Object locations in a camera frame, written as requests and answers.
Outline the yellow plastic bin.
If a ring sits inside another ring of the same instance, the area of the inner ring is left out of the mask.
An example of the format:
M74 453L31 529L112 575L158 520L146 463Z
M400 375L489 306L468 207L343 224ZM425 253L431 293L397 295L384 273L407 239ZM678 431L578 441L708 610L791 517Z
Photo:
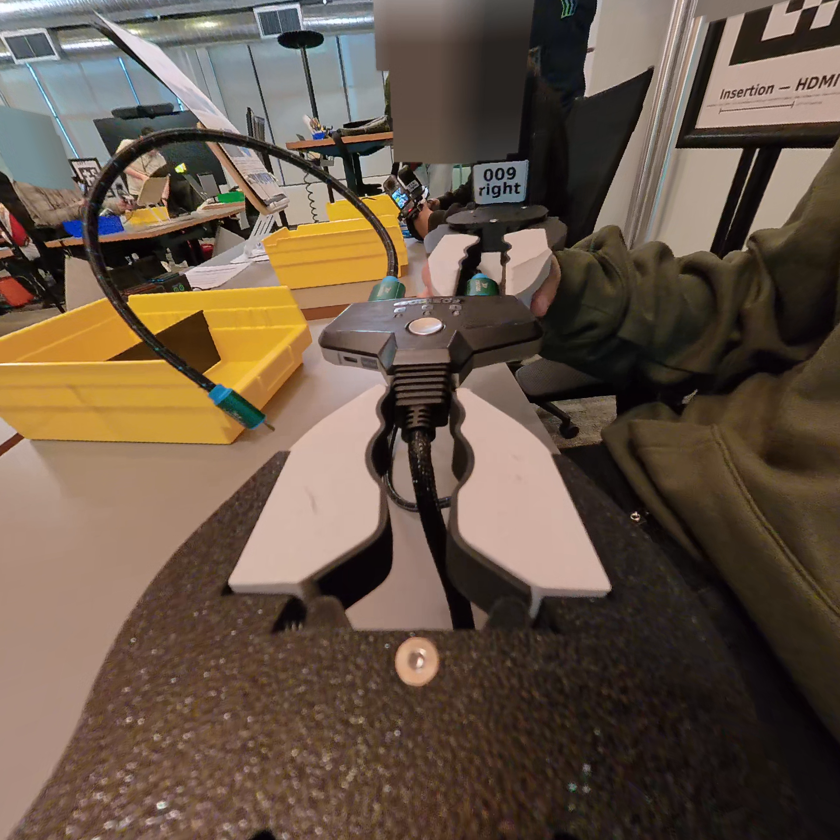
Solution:
M285 287L152 293L129 305L156 335L201 313L195 350L165 345L258 409L301 365L309 325ZM101 299L1 340L1 415L31 440L229 445L245 431L153 356L117 360L139 338Z

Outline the black office chair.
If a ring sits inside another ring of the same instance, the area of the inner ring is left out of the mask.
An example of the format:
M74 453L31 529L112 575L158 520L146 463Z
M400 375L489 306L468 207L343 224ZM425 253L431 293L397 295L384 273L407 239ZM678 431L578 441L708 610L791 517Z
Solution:
M637 127L655 74L650 66L637 76L574 101L566 123L569 143L567 245L592 235L606 196ZM613 388L566 364L539 358L521 364L515 378L528 401L557 418L564 439L580 430L556 404L613 396Z

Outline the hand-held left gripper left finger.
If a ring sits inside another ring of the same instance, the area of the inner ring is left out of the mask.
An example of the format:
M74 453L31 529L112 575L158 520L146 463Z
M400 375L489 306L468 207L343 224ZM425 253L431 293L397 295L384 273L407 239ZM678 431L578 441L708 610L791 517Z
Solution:
M319 595L350 607L392 570L389 506L370 464L382 427L375 385L291 448L227 584L238 595Z

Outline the black framed task sign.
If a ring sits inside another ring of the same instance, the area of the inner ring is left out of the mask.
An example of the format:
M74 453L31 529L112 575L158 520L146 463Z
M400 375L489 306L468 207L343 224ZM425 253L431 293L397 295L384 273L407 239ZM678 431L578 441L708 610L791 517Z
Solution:
M740 150L710 250L740 249L782 151L839 134L839 2L781 2L711 23L676 146Z

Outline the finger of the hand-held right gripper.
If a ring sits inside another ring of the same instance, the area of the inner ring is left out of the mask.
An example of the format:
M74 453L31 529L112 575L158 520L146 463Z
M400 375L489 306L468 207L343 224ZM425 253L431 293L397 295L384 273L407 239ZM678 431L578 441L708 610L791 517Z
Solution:
M446 234L425 265L425 298L452 298L458 291L463 263L470 248L480 244L474 234Z
M501 293L513 298L532 298L548 278L553 252L545 229L527 228L506 234Z

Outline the instruction sheet on stand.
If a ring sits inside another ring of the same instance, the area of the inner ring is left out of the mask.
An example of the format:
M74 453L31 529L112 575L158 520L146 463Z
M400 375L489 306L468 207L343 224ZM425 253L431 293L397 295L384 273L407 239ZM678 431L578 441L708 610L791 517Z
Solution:
M101 14L96 14L94 26L174 93L194 115L199 129L225 131L241 136L213 101L160 47L114 24ZM259 211L259 219L246 240L243 255L237 261L267 262L269 256L266 241L271 234L282 229L289 205L288 196L267 164L268 153L246 148L242 144L207 141L206 145L242 191L246 201Z

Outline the stacked yellow bins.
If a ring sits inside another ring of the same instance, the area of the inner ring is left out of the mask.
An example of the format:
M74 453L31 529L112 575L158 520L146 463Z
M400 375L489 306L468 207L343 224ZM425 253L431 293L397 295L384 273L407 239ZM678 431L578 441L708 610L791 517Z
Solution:
M327 222L282 228L264 239L279 283L306 289L382 280L387 259L372 226L344 199L326 210Z

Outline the person in olive sleeve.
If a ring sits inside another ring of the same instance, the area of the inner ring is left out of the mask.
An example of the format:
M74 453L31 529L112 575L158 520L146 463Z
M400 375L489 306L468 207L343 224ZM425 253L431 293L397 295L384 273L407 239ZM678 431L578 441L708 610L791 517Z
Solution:
M838 232L838 199L836 146L778 228ZM639 494L717 566L835 738L838 386L837 290L836 325L804 361L707 386L679 417L648 406L620 426Z

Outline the white paper sheet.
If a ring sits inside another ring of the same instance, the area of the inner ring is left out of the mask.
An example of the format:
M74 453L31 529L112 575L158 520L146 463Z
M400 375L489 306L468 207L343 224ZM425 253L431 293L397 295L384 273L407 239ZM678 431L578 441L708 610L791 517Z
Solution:
M185 277L192 289L211 290L234 279L250 266L247 260L227 264L202 264L190 268Z

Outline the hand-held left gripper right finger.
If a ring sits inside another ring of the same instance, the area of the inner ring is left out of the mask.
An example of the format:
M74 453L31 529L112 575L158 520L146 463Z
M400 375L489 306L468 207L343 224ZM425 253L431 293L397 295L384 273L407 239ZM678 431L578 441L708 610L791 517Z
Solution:
M504 600L537 617L555 598L600 598L612 585L550 449L469 389L452 402L453 473L446 571L489 615Z

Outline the black floor lamp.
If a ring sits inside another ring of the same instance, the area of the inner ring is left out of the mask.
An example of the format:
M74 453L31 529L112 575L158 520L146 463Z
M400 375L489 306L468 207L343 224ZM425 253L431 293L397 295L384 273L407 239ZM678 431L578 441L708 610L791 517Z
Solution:
M314 86L312 83L312 73L310 69L310 62L308 51L310 48L320 47L323 43L324 37L317 31L307 29L300 29L285 32L277 37L278 43L285 49L296 50L300 54L303 74L308 90L308 99L310 104L311 115L308 117L308 124L310 133L315 140L324 140L325 132L319 118L319 110L316 102Z

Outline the grey desk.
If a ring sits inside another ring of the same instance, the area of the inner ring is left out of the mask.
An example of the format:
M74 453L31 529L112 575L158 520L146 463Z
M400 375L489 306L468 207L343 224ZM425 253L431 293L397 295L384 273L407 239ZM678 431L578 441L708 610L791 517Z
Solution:
M379 381L314 342L275 434L2 457L2 838L279 836L331 778L419 837L499 822L466 782L436 796L373 665L329 674L327 632L273 631L282 597L223 593L276 453Z

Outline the person's right hand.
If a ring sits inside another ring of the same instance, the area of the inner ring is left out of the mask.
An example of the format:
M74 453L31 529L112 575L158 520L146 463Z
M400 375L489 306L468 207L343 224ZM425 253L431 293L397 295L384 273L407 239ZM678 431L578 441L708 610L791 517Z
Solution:
M552 255L549 262L549 273L542 285L533 292L530 310L538 319L542 319L548 313L555 298L557 297L561 283L561 268L556 255Z

